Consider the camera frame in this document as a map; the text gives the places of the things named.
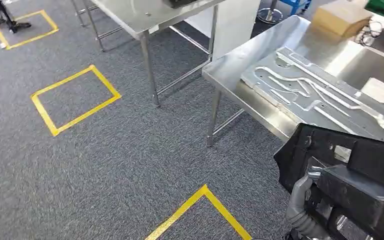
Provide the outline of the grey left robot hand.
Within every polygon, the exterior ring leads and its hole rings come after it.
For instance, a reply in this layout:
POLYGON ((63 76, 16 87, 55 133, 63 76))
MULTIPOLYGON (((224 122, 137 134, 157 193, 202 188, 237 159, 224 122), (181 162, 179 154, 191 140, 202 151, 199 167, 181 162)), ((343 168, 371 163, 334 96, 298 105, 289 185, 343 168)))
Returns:
POLYGON ((312 190, 326 167, 311 166, 308 172, 295 182, 286 210, 291 224, 289 239, 331 240, 326 223, 332 207, 323 199, 319 190, 312 190))

